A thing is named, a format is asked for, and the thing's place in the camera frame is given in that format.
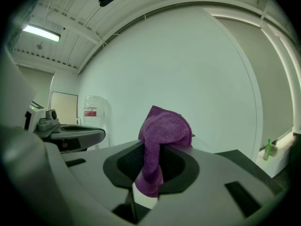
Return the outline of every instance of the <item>white container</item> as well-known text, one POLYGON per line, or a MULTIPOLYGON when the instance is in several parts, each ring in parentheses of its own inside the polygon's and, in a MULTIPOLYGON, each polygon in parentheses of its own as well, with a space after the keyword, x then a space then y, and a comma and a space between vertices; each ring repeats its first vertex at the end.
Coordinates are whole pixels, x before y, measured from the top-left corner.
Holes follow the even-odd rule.
POLYGON ((83 125, 101 128, 105 130, 106 133, 104 140, 97 145, 89 147, 87 149, 88 151, 110 146, 110 114, 108 105, 107 100, 100 96, 86 96, 85 98, 83 125))

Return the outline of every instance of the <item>purple microfiber cloth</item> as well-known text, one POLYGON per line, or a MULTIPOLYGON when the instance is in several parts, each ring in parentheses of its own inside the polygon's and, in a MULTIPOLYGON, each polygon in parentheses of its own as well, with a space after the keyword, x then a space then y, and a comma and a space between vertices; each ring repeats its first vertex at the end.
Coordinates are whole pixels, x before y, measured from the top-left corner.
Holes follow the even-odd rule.
POLYGON ((159 186, 163 184, 159 166, 160 144, 191 146, 192 132, 187 121, 172 111, 152 106, 138 136, 144 140, 144 166, 135 185, 148 197, 158 197, 159 186))

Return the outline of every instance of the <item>white door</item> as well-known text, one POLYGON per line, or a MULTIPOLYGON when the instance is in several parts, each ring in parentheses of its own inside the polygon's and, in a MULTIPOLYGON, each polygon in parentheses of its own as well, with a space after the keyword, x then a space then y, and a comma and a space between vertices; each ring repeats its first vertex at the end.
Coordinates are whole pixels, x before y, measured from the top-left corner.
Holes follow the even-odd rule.
POLYGON ((61 124, 77 124, 77 97, 59 92, 52 92, 50 109, 55 109, 61 124))

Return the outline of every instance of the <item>shelf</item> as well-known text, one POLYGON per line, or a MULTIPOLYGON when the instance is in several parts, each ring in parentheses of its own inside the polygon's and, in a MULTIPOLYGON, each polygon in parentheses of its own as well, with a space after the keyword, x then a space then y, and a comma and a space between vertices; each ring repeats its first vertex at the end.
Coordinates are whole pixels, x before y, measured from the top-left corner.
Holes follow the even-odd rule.
POLYGON ((267 161, 263 159, 264 150, 260 151, 256 160, 257 166, 265 171, 271 178, 276 176, 288 164, 292 141, 292 133, 287 134, 285 137, 277 141, 278 153, 275 157, 269 156, 269 159, 267 161))

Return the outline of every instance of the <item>fluorescent light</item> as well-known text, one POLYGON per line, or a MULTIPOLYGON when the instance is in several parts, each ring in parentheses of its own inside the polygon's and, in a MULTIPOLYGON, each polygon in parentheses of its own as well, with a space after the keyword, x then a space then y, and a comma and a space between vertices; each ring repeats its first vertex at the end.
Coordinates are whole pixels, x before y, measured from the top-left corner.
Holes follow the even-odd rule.
POLYGON ((27 25, 23 31, 42 36, 55 42, 58 42, 61 37, 58 33, 33 25, 27 25))

